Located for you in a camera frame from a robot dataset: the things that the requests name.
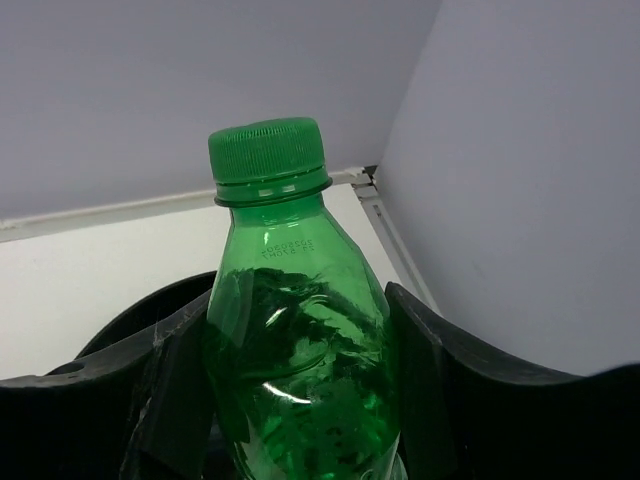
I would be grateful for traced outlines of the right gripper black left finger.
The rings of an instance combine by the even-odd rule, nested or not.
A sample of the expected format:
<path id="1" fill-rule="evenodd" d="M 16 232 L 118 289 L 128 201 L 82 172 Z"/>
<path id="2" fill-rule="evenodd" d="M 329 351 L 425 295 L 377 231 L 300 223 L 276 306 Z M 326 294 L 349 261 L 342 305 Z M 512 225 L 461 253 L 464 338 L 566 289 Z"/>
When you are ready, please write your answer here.
<path id="1" fill-rule="evenodd" d="M 4 479 L 198 479 L 213 417 L 207 295 L 45 376 L 1 383 Z"/>

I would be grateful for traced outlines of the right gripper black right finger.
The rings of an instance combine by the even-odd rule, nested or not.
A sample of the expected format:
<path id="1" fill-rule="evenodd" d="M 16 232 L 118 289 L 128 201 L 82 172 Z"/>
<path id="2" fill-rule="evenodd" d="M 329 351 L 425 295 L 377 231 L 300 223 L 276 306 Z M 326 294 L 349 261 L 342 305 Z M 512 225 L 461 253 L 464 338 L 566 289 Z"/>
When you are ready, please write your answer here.
<path id="1" fill-rule="evenodd" d="M 638 477 L 637 365 L 561 372 L 490 345 L 398 284 L 385 296 L 400 341 L 410 478 Z"/>

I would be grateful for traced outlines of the green plastic bottle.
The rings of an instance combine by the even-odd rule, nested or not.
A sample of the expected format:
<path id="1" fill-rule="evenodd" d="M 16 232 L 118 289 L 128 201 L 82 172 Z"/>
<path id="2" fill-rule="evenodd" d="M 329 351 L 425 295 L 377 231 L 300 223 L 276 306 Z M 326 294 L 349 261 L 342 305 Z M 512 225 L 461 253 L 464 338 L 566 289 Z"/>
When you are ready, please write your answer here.
<path id="1" fill-rule="evenodd" d="M 395 479 L 396 332 L 383 289 L 325 205 L 331 179 L 310 118 L 208 140 L 231 217 L 203 362 L 244 479 Z"/>

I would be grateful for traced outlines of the aluminium table edge rail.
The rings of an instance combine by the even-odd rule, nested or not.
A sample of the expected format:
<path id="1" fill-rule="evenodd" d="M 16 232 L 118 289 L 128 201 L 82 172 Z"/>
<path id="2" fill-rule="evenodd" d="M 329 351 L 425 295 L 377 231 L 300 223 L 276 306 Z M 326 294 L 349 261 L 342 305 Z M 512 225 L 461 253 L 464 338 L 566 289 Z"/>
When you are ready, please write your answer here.
<path id="1" fill-rule="evenodd" d="M 330 177 L 335 186 L 346 184 L 352 188 L 402 283 L 438 313 L 440 309 L 436 300 L 382 201 L 376 185 L 376 170 L 376 166 L 350 167 L 333 171 Z M 199 190 L 139 201 L 5 218 L 1 221 L 1 241 L 5 243 L 90 226 L 211 207 L 214 205 L 214 194 L 214 190 Z"/>

